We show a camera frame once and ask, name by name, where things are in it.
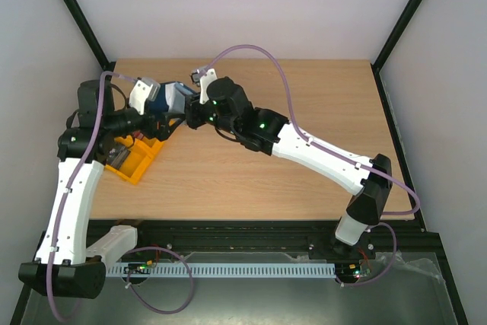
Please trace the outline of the black aluminium rail base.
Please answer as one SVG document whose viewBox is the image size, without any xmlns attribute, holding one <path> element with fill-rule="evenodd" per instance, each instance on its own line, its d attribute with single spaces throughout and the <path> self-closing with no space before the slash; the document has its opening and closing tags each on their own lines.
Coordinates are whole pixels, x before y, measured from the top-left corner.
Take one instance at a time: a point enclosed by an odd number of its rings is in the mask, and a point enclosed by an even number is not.
<svg viewBox="0 0 487 325">
<path fill-rule="evenodd" d="M 307 253 L 312 260 L 346 262 L 374 258 L 394 247 L 402 254 L 445 256 L 440 236 L 414 221 L 392 220 L 364 233 L 352 248 L 334 238 L 336 221 L 163 221 L 127 220 L 138 231 L 139 247 L 157 245 L 177 253 Z"/>
</svg>

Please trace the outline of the dark blue card holder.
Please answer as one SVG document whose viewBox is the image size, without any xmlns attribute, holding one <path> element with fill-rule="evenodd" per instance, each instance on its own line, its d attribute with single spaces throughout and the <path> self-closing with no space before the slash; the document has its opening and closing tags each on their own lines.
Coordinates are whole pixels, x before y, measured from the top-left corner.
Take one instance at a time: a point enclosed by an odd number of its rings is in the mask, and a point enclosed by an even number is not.
<svg viewBox="0 0 487 325">
<path fill-rule="evenodd" d="M 148 102 L 150 113 L 184 113 L 186 96 L 196 91 L 178 81 L 160 83 L 159 91 L 153 101 Z"/>
</svg>

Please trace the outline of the black cards stack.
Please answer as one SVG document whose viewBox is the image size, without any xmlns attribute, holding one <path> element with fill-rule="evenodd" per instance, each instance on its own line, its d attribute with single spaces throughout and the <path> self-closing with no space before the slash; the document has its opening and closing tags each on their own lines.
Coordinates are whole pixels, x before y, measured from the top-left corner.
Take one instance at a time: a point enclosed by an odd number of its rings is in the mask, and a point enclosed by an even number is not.
<svg viewBox="0 0 487 325">
<path fill-rule="evenodd" d="M 126 146 L 116 145 L 108 154 L 107 164 L 118 170 L 123 165 L 129 154 L 130 150 Z"/>
</svg>

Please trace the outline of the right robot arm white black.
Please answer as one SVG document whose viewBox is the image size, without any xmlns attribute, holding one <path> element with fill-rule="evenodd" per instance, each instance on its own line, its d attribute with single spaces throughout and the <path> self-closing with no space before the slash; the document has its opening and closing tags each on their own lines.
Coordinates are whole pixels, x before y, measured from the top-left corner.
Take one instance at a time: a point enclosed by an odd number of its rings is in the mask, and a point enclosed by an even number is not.
<svg viewBox="0 0 487 325">
<path fill-rule="evenodd" d="M 365 231 L 380 221 L 392 183 L 390 159 L 354 155 L 300 130 L 288 117 L 254 107 L 243 88 L 213 71 L 194 72 L 200 89 L 185 102 L 186 122 L 192 129 L 209 124 L 224 138 L 248 150 L 284 158 L 339 184 L 352 197 L 336 226 L 330 249 L 342 258 L 357 249 Z"/>
</svg>

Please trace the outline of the yellow three-compartment bin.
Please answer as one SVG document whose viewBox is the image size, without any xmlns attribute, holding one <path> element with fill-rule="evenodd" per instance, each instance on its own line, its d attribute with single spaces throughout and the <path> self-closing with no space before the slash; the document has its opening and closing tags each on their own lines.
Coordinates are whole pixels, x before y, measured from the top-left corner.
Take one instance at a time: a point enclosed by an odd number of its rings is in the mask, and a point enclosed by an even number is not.
<svg viewBox="0 0 487 325">
<path fill-rule="evenodd" d="M 130 150 L 130 154 L 118 170 L 108 164 L 105 165 L 105 169 L 122 180 L 136 185 L 155 161 L 164 147 L 164 142 L 157 139 L 148 139 L 141 132 L 135 132 L 125 138 L 115 138 L 113 148 L 116 145 L 126 146 Z"/>
</svg>

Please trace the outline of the right black frame post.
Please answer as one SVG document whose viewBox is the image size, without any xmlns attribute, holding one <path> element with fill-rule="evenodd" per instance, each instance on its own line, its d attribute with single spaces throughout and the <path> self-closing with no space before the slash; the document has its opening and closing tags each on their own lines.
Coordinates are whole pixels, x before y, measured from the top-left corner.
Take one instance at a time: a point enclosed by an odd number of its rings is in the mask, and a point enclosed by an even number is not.
<svg viewBox="0 0 487 325">
<path fill-rule="evenodd" d="M 390 55 L 394 51 L 396 45 L 398 44 L 401 36 L 405 32 L 406 28 L 408 27 L 415 13 L 419 9 L 419 6 L 421 5 L 422 1 L 423 0 L 407 1 L 406 6 L 402 10 L 396 23 L 394 24 L 393 29 L 391 30 L 386 42 L 381 48 L 374 63 L 371 65 L 372 71 L 375 75 L 379 74 L 381 69 L 387 63 L 387 60 L 389 59 Z"/>
</svg>

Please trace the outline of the black frame post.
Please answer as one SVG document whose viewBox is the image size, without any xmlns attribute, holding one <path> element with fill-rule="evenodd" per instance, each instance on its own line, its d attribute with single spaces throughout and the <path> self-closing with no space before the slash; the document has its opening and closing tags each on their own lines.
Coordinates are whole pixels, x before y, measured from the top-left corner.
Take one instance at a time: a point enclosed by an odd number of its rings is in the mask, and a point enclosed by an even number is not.
<svg viewBox="0 0 487 325">
<path fill-rule="evenodd" d="M 73 21 L 78 26 L 84 40 L 86 41 L 88 47 L 90 48 L 92 54 L 97 60 L 99 66 L 104 71 L 112 71 L 115 68 L 115 62 L 110 61 L 107 55 L 102 49 L 92 27 L 90 26 L 84 12 L 81 9 L 77 0 L 63 0 L 66 8 L 68 9 Z"/>
<path fill-rule="evenodd" d="M 398 44 L 401 36 L 405 32 L 406 28 L 408 27 L 415 13 L 419 9 L 419 6 L 421 5 L 422 1 L 423 0 L 407 1 L 406 6 L 402 10 L 396 23 L 394 24 L 393 29 L 391 30 L 386 42 L 381 48 L 374 63 L 371 65 L 372 71 L 375 75 L 379 74 L 381 69 L 387 63 L 387 60 L 389 59 L 390 55 L 394 51 L 396 45 Z"/>
</svg>

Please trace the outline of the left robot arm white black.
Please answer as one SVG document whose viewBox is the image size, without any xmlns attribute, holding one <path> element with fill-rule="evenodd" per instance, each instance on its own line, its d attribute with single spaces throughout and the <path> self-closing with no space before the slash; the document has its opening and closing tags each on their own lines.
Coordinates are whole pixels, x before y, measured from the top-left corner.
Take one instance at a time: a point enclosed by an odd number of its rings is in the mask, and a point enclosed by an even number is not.
<svg viewBox="0 0 487 325">
<path fill-rule="evenodd" d="M 78 95 L 78 126 L 58 140 L 59 175 L 48 228 L 33 261 L 22 263 L 18 278 L 41 295 L 96 298 L 106 271 L 137 243 L 137 231 L 122 225 L 87 246 L 91 206 L 115 140 L 141 132 L 167 140 L 184 121 L 185 98 L 193 90 L 180 82 L 136 81 L 126 105 L 116 110 L 113 84 L 84 81 Z"/>
</svg>

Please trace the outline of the left black frame post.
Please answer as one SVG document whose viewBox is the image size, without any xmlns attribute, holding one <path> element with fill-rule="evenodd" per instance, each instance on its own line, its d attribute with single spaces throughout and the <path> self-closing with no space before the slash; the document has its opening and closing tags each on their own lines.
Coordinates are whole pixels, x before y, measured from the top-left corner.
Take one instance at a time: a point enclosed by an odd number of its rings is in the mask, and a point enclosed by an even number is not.
<svg viewBox="0 0 487 325">
<path fill-rule="evenodd" d="M 66 8 L 68 9 L 73 21 L 78 26 L 84 40 L 86 41 L 88 47 L 90 48 L 92 54 L 97 60 L 99 66 L 104 71 L 112 71 L 115 68 L 115 62 L 110 61 L 107 55 L 102 49 L 92 27 L 90 26 L 84 12 L 81 9 L 77 0 L 63 0 Z"/>
</svg>

